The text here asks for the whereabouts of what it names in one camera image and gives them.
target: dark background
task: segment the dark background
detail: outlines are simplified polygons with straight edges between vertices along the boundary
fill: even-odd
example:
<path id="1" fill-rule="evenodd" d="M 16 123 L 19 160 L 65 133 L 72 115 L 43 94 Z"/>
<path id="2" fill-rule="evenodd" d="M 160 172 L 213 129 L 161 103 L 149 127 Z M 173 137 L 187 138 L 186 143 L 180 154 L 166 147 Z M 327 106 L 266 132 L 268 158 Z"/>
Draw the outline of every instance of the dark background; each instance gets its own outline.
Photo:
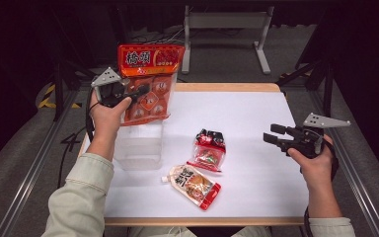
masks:
<path id="1" fill-rule="evenodd" d="M 53 79 L 57 62 L 68 59 L 84 67 L 113 63 L 116 46 L 130 40 L 127 31 L 131 26 L 134 30 L 147 27 L 148 31 L 162 32 L 182 24 L 183 13 L 181 6 L 49 8 L 31 2 L 0 1 L 0 150 L 37 112 L 36 96 Z M 323 13 L 322 6 L 278 6 L 272 24 L 317 24 Z M 346 22 L 352 24 L 348 34 L 338 33 Z M 339 8 L 338 18 L 323 26 L 313 35 L 299 62 L 310 62 L 321 57 L 322 51 L 333 50 L 328 46 L 333 43 L 328 36 L 342 39 L 331 61 L 335 79 L 379 160 L 379 4 L 350 2 Z M 98 38 L 100 43 L 90 44 L 94 40 L 89 38 Z"/>

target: aluminum rail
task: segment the aluminum rail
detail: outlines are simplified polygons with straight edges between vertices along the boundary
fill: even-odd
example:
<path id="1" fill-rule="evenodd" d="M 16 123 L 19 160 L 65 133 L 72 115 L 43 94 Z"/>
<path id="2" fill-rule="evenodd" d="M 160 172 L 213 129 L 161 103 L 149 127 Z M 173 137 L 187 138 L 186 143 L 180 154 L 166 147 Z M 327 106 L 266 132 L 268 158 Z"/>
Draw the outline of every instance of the aluminum rail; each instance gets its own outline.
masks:
<path id="1" fill-rule="evenodd" d="M 64 108 L 69 108 L 69 106 L 73 104 L 76 95 L 76 91 L 69 91 L 67 93 L 67 98 L 63 105 Z M 53 144 L 55 135 L 63 125 L 63 121 L 66 118 L 68 111 L 69 110 L 64 110 L 60 115 L 60 118 L 51 125 L 50 130 L 48 131 L 29 172 L 21 182 L 17 194 L 15 195 L 10 207 L 8 208 L 7 213 L 2 219 L 2 222 L 0 224 L 0 237 L 10 235 L 11 230 L 13 229 L 18 217 L 21 214 L 21 211 L 23 210 L 24 205 L 27 202 L 27 199 L 29 198 L 31 191 L 33 190 L 39 173 L 41 172 L 41 169 L 48 158 L 49 150 Z"/>
<path id="2" fill-rule="evenodd" d="M 324 112 L 321 106 L 323 102 L 319 96 L 319 93 L 316 91 L 310 91 L 309 94 L 314 103 L 315 109 L 317 109 L 320 115 L 323 115 Z M 353 164 L 348 153 L 346 152 L 345 147 L 342 145 L 341 137 L 339 136 L 337 129 L 329 128 L 328 135 L 334 140 L 336 144 L 335 149 L 338 153 L 340 165 L 345 172 L 346 178 L 349 181 L 352 191 L 355 194 L 355 197 L 362 209 L 365 218 L 367 219 L 371 231 L 374 236 L 379 237 L 379 214 L 377 213 L 377 210 L 371 201 L 367 189 L 365 189 L 361 179 L 358 176 L 357 171 L 353 167 Z"/>

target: plastic bag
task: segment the plastic bag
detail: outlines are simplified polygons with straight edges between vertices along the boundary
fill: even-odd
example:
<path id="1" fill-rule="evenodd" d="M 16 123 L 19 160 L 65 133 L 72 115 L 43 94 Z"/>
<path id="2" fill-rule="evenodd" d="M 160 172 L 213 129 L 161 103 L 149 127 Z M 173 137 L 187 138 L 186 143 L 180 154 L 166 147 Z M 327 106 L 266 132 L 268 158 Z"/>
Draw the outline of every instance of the plastic bag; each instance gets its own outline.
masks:
<path id="1" fill-rule="evenodd" d="M 147 93 L 125 112 L 122 125 L 138 125 L 169 117 L 168 105 L 177 82 L 185 48 L 168 44 L 123 44 L 118 47 L 118 68 L 128 78 L 127 92 L 148 86 Z"/>
<path id="2" fill-rule="evenodd" d="M 213 203 L 221 186 L 202 175 L 195 167 L 189 165 L 175 166 L 163 182 L 171 185 L 203 210 Z"/>
<path id="3" fill-rule="evenodd" d="M 223 134 L 202 129 L 195 137 L 192 157 L 187 164 L 213 172 L 221 172 L 226 155 Z"/>

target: person's right hand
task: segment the person's right hand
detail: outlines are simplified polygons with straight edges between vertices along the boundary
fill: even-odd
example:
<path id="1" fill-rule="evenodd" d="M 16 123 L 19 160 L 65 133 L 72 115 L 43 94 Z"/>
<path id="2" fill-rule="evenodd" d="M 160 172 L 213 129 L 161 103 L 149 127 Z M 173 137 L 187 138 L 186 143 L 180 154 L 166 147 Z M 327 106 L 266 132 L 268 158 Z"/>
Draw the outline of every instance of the person's right hand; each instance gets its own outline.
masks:
<path id="1" fill-rule="evenodd" d="M 330 137 L 325 135 L 324 138 L 333 144 Z M 300 165 L 309 191 L 311 189 L 315 190 L 317 188 L 332 186 L 331 172 L 333 154 L 328 146 L 325 145 L 323 152 L 314 159 L 305 157 L 294 148 L 288 149 L 288 154 Z"/>

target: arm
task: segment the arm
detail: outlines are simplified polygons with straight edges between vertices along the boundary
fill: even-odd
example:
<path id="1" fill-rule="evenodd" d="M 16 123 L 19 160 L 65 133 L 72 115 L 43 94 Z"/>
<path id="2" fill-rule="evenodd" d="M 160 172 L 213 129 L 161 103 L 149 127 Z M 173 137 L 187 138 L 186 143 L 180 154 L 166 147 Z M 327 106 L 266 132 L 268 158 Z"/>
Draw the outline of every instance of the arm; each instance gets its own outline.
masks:
<path id="1" fill-rule="evenodd" d="M 91 105 L 97 99 L 95 92 Z M 95 105 L 94 139 L 66 178 L 66 185 L 55 191 L 49 201 L 50 216 L 42 236 L 102 236 L 105 228 L 106 195 L 114 175 L 112 164 L 120 117 L 131 103 L 124 99 L 114 108 Z"/>
<path id="2" fill-rule="evenodd" d="M 325 139 L 333 143 L 326 135 Z M 322 154 L 314 159 L 308 159 L 293 148 L 288 150 L 288 154 L 300 165 L 309 190 L 309 221 L 313 234 L 316 237 L 355 236 L 350 220 L 343 218 L 335 197 L 331 180 L 333 154 L 330 149 L 325 146 Z"/>

